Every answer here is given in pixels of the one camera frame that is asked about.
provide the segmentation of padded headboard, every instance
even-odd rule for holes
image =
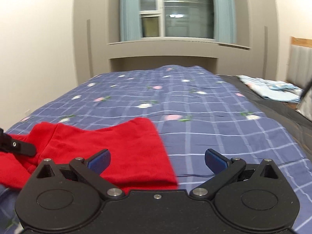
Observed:
[[[304,88],[312,78],[312,40],[291,37],[287,81]]]

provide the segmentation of curtain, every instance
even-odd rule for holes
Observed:
[[[140,0],[120,0],[120,39],[139,40],[142,35]]]
[[[236,43],[236,15],[234,0],[213,0],[214,38],[218,42]]]

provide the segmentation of folded clothes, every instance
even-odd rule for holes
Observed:
[[[123,124],[86,131],[61,123],[40,123],[28,135],[11,135],[32,143],[33,158],[0,152],[0,184],[21,189],[45,158],[56,164],[76,157],[85,159],[102,149],[111,153],[111,164],[101,174],[122,188],[176,189],[177,181],[162,141],[149,119],[135,118]]]
[[[300,102],[302,89],[291,83],[252,78],[245,75],[239,75],[238,78],[264,99],[290,103]]]

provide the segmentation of red garment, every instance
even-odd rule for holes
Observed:
[[[37,148],[33,158],[0,152],[0,184],[21,189],[45,158],[56,164],[85,159],[102,149],[111,153],[111,164],[101,177],[122,188],[176,189],[177,181],[162,141],[149,119],[87,131],[62,123],[40,123],[28,135],[11,135]]]

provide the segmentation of white window frame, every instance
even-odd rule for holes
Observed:
[[[172,40],[189,40],[189,41],[215,41],[215,39],[208,38],[196,38],[196,37],[168,37],[166,36],[166,14],[164,8],[163,0],[156,0],[156,10],[155,11],[140,11],[141,18],[144,17],[159,17],[158,25],[159,25],[159,37],[142,37],[143,40],[154,40],[154,39],[172,39]]]

